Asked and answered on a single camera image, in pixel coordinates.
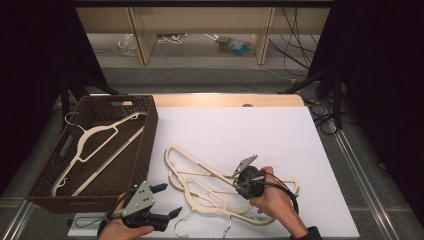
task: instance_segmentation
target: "floor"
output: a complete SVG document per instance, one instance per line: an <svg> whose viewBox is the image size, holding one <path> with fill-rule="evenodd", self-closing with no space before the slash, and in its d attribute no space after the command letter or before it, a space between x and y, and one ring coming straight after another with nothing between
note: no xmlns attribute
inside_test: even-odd
<svg viewBox="0 0 424 240"><path fill-rule="evenodd" d="M251 42L246 35L231 37ZM139 64L138 57L124 56L118 48L127 43L125 35L90 34L89 39L110 87L122 93L276 93L291 87L292 79L302 81L307 74L305 68L284 58L271 45L265 64L257 65L253 54L235 56L219 49L203 34L174 40L180 40L181 44L157 43L149 64L144 66ZM298 48L287 46L282 36L275 35L271 39L283 51L287 47L286 52L297 61L308 63ZM302 47L311 51L318 40L319 36L301 36ZM306 53L312 59L313 53ZM304 100L315 100L317 84L298 94ZM89 91L100 93L94 88ZM328 102L324 101L323 106L311 106L312 117L324 109L331 111ZM344 111L349 111L347 101L343 106ZM74 214L52 214L24 200L59 137L61 124L58 102L31 156L23 162L1 196L0 233L4 239L69 239L67 232ZM361 239L424 239L422 226L389 174L378 166L378 156L354 116L343 119L343 130L335 135L325 134L332 131L331 124L324 124L322 129L318 127L317 131Z"/></svg>

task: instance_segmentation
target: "wicker basket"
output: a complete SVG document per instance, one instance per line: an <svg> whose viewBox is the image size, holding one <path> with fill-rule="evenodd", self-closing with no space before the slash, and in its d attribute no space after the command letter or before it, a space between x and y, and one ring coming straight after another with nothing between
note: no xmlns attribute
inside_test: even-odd
<svg viewBox="0 0 424 240"><path fill-rule="evenodd" d="M67 175L66 184L52 197L51 190L77 152L77 144L85 130L96 126L108 126L126 116L145 111L134 120L117 126L118 133L94 154L87 162L77 162ZM34 184L27 199L53 213L77 213L108 211L118 196L135 184L146 180L150 157L155 140L158 114L152 96L90 96L83 97L54 150ZM71 197L100 166L110 158L120 146L141 127L144 130L130 143L78 196ZM86 158L115 130L105 130L93 134L84 144L80 156Z"/></svg>

